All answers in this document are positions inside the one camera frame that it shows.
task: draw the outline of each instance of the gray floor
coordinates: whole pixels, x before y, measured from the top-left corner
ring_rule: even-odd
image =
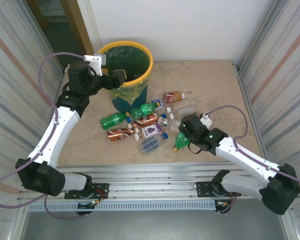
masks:
[[[84,54],[76,41],[69,23],[50,22],[43,32],[55,53],[70,52],[79,55]],[[80,60],[74,56],[58,56],[57,58],[63,69],[66,68],[68,64]]]
[[[74,216],[75,213],[56,213]],[[58,220],[29,213],[23,240],[286,240],[280,216],[254,199],[235,203],[228,216],[214,211],[93,212]]]

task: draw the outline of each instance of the white wall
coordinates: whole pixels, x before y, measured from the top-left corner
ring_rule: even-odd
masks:
[[[95,51],[144,44],[156,61],[239,64],[273,0],[78,0]]]

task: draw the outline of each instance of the wooden door frame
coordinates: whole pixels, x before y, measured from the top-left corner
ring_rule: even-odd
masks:
[[[93,55],[94,49],[90,41],[78,0],[60,0],[60,2],[79,47],[85,54]]]

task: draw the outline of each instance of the trash can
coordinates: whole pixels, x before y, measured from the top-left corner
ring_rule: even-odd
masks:
[[[121,113],[130,112],[147,101],[149,75],[154,65],[151,52],[134,41],[115,41],[99,50],[106,55],[105,68],[125,70],[126,81],[118,89],[108,90],[112,104]]]

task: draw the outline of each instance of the beige table surface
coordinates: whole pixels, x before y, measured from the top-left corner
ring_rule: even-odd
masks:
[[[155,62],[148,85],[148,96],[158,91],[180,91],[197,101],[201,113],[222,105],[235,105],[247,113],[240,87],[230,60],[161,61]],[[166,130],[168,139],[148,155],[140,153],[141,141],[133,136],[109,142],[100,119],[117,112],[107,91],[102,89],[90,97],[90,104],[73,128],[61,151],[58,166],[93,166],[122,164],[156,164],[182,162],[220,162],[224,159],[209,152],[191,153],[184,147],[175,153],[172,147],[176,133]],[[213,124],[234,137],[242,135],[245,122],[235,109],[224,109],[210,115]],[[260,156],[254,131],[249,131],[241,145]]]

